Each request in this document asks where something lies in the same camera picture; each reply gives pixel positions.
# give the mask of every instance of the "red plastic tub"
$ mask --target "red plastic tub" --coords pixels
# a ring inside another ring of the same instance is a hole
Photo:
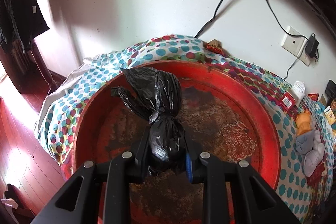
[[[179,78],[183,107],[178,118],[192,139],[222,160],[247,159],[276,189],[281,164],[278,134],[250,90],[205,64],[170,60],[143,66],[168,71]],[[110,96],[110,88],[119,85],[131,90],[120,74],[97,91],[83,110],[72,148],[74,172],[86,160],[113,159],[139,140],[148,125],[120,98]],[[143,185],[130,186],[132,221],[200,223],[202,195],[203,186],[189,184],[185,173],[148,177]]]

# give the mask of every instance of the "bed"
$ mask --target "bed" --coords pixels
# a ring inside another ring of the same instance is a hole
[[[171,59],[215,66],[244,83],[258,98],[274,122],[281,147],[281,171],[276,193],[301,223],[309,218],[313,206],[328,197],[333,180],[331,127],[321,106],[305,96],[298,107],[285,111],[279,100],[290,87],[289,83],[256,65],[210,52],[203,47],[201,40],[185,35],[156,37],[122,51],[85,58],[83,65],[73,71],[56,92],[46,97],[35,124],[35,136],[61,166],[65,179],[72,175],[71,148],[79,116],[95,92],[121,73],[121,68]],[[328,172],[314,187],[307,185],[302,168],[303,158],[294,149],[295,116],[306,109],[312,113],[316,121],[315,129],[321,133]]]

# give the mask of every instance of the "black plastic bag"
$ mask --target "black plastic bag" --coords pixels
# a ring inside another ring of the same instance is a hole
[[[172,73],[148,67],[122,71],[137,98],[122,86],[112,88],[112,96],[120,96],[130,110],[151,125],[151,175],[168,169],[181,173],[185,170],[186,145],[183,126],[176,118],[182,107],[179,80]]]

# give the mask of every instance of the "wooden floor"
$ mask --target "wooden floor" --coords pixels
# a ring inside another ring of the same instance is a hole
[[[64,184],[60,167],[33,134],[47,92],[37,70],[27,77],[22,94],[8,77],[0,83],[0,198],[10,183],[35,214]]]

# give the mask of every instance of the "black electronic device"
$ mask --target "black electronic device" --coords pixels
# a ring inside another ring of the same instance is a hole
[[[328,97],[326,105],[326,107],[328,107],[331,102],[336,98],[336,84],[332,80],[329,80],[327,87],[325,88],[325,94]]]
[[[316,60],[319,59],[319,50],[317,49],[317,46],[319,45],[319,41],[316,39],[315,34],[311,34],[309,37],[307,44],[305,46],[305,53],[310,58],[316,58]]]
[[[141,141],[112,161],[86,161],[55,194],[32,224],[97,223],[102,183],[105,191],[103,224],[130,224],[129,184],[144,182],[148,171],[149,128]],[[236,223],[299,224],[280,197],[246,160],[224,162],[204,152],[186,135],[186,173],[193,184],[204,183],[203,224],[229,224],[226,181],[230,182]]]

